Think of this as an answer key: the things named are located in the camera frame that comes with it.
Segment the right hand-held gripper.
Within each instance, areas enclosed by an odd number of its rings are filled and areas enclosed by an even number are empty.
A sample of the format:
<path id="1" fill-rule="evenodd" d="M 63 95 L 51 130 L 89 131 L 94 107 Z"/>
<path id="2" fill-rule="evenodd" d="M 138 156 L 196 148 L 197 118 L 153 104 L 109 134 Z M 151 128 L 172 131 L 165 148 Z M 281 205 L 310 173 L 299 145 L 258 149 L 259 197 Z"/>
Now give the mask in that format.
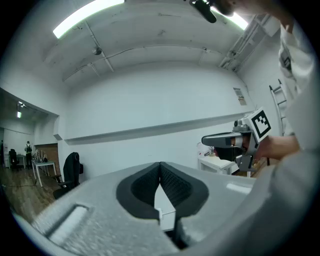
<path id="1" fill-rule="evenodd" d="M 252 162 L 260 143 L 271 131 L 264 109 L 245 115 L 234 122 L 233 132 L 223 132 L 203 136 L 201 142 L 205 146 L 215 148 L 240 148 L 241 155 L 235 158 L 239 170 L 253 172 Z"/>

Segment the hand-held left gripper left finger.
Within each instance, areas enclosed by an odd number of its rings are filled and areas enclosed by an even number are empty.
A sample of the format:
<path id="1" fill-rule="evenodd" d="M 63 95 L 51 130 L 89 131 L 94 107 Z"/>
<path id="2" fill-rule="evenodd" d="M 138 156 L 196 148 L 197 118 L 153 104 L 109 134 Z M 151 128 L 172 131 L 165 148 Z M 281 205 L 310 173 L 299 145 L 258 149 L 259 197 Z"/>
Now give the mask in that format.
<path id="1" fill-rule="evenodd" d="M 156 219 L 132 216 L 118 202 L 118 184 L 148 164 L 100 175 L 54 201 L 32 223 L 14 214 L 26 237 L 46 256 L 165 256 L 178 247 Z"/>

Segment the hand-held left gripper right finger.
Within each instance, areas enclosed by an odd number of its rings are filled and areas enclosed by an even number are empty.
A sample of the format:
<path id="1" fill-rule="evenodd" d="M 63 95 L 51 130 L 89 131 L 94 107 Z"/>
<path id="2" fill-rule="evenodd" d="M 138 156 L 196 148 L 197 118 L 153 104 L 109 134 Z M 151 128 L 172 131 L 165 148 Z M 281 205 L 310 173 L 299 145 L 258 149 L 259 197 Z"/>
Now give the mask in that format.
<path id="1" fill-rule="evenodd" d="M 240 205 L 255 179 L 160 162 L 160 184 L 175 208 L 172 252 L 238 251 Z"/>

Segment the person's right forearm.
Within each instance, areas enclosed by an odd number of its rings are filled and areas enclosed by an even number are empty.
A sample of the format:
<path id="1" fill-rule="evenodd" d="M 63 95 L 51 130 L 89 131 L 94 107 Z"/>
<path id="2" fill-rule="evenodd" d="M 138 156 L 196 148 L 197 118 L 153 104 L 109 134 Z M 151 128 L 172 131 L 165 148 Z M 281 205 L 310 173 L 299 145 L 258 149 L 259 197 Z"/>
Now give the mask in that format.
<path id="1" fill-rule="evenodd" d="M 260 142 L 254 157 L 255 159 L 270 158 L 281 160 L 299 150 L 300 146 L 294 135 L 267 136 Z"/>

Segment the white plastic bag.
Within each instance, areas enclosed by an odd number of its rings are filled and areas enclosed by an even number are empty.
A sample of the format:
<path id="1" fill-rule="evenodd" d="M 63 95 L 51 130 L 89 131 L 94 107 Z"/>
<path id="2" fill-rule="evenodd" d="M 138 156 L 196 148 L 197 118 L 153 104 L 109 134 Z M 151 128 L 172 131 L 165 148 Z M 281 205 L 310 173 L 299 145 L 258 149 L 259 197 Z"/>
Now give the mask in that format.
<path id="1" fill-rule="evenodd" d="M 204 144 L 202 144 L 201 142 L 199 142 L 197 144 L 197 153 L 198 153 L 198 158 L 204 158 L 204 157 L 215 157 L 216 153 L 215 153 L 215 149 L 213 146 L 206 146 Z"/>

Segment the white side table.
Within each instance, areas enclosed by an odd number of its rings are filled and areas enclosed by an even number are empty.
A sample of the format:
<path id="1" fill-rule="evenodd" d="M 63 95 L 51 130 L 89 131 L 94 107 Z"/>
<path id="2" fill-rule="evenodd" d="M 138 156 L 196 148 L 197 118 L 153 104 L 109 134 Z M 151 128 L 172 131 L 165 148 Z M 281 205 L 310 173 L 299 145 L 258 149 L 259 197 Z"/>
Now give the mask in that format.
<path id="1" fill-rule="evenodd" d="M 239 167 L 233 161 L 223 160 L 217 156 L 205 156 L 198 159 L 198 169 L 217 174 L 232 175 L 239 170 Z"/>

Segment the black chair with jacket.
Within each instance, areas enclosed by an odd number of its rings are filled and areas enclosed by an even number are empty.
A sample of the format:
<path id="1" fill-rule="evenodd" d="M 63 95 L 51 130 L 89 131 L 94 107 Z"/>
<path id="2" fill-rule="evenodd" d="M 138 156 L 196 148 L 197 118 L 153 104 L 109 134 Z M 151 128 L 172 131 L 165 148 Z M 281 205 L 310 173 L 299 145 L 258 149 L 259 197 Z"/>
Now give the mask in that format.
<path id="1" fill-rule="evenodd" d="M 84 166 L 80 163 L 80 156 L 78 152 L 72 152 L 66 158 L 63 166 L 64 181 L 61 181 L 61 175 L 54 175 L 52 178 L 57 181 L 59 189 L 53 192 L 53 197 L 57 200 L 66 193 L 77 187 L 80 174 L 83 174 Z"/>

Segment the white table with thin legs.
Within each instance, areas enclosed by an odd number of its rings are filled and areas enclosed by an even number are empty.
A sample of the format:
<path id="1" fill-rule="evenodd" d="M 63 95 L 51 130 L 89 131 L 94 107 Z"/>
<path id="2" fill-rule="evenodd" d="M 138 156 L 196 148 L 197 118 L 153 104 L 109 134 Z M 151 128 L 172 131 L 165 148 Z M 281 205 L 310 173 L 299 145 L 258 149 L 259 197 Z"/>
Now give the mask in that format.
<path id="1" fill-rule="evenodd" d="M 16 155 L 17 161 L 18 161 L 18 166 L 23 167 L 24 169 L 26 168 L 26 156 L 23 154 L 17 154 Z M 12 164 L 11 164 L 11 157 L 9 154 L 5 154 L 4 155 L 4 164 L 6 168 L 11 168 Z"/>
<path id="2" fill-rule="evenodd" d="M 43 183 L 41 180 L 39 168 L 44 168 L 45 173 L 47 173 L 47 169 L 49 166 L 53 167 L 53 172 L 56 175 L 57 170 L 56 170 L 56 165 L 54 161 L 48 160 L 47 162 L 35 162 L 35 161 L 32 162 L 32 171 L 33 171 L 34 179 L 40 184 L 41 187 L 43 187 Z"/>

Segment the metal ladder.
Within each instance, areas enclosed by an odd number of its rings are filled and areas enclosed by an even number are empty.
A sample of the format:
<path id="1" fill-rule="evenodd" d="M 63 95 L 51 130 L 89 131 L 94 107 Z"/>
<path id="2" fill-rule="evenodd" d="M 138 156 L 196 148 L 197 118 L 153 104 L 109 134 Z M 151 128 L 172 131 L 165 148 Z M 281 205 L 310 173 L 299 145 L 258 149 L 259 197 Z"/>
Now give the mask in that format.
<path id="1" fill-rule="evenodd" d="M 279 133 L 282 136 L 284 136 L 286 132 L 286 125 L 287 125 L 287 118 L 285 115 L 285 110 L 287 107 L 287 97 L 284 93 L 283 83 L 279 78 L 277 79 L 277 81 L 278 81 L 277 86 L 269 85 L 268 87 L 269 87 L 271 96 L 274 101 L 275 109 L 276 109 Z"/>

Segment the person's white shirt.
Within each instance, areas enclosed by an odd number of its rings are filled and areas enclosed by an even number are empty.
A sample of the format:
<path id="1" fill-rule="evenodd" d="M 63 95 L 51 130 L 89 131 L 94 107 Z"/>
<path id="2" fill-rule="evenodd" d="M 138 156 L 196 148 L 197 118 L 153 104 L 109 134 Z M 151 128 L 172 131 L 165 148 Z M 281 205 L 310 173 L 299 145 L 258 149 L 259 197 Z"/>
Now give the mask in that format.
<path id="1" fill-rule="evenodd" d="M 279 61 L 298 148 L 266 168 L 252 187 L 226 185 L 244 199 L 203 241 L 203 256 L 320 254 L 320 62 L 298 23 L 281 27 Z"/>

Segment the long ceiling tube light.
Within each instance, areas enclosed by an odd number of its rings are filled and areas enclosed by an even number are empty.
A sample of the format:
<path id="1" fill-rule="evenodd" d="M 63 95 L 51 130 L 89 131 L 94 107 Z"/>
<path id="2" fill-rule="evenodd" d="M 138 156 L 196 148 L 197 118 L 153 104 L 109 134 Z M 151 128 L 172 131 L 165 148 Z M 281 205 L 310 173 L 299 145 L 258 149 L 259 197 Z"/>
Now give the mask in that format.
<path id="1" fill-rule="evenodd" d="M 52 32 L 57 39 L 60 39 L 65 33 L 86 18 L 102 10 L 121 5 L 124 2 L 125 0 L 94 0 L 70 14 Z"/>
<path id="2" fill-rule="evenodd" d="M 218 11 L 215 7 L 210 7 L 210 10 L 215 13 L 218 14 L 222 17 L 224 17 L 225 19 L 227 19 L 228 21 L 231 21 L 233 24 L 235 24 L 236 26 L 238 26 L 240 29 L 242 29 L 243 31 L 248 27 L 249 23 L 242 18 L 239 14 L 237 14 L 236 12 L 234 12 L 231 15 L 224 15 L 222 14 L 220 11 Z"/>

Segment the paper wall poster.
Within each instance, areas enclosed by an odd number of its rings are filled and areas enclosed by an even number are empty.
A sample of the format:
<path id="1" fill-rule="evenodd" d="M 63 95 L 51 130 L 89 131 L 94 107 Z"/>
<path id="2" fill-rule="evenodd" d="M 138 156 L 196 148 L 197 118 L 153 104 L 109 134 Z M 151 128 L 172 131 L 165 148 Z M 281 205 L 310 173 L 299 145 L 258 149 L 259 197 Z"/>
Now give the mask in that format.
<path id="1" fill-rule="evenodd" d="M 247 102 L 246 102 L 245 97 L 244 97 L 244 95 L 242 93 L 242 90 L 240 88 L 236 88 L 236 87 L 234 87 L 233 90 L 234 90 L 234 92 L 235 92 L 235 94 L 236 94 L 236 96 L 238 98 L 238 101 L 239 101 L 240 105 L 241 106 L 246 106 Z"/>

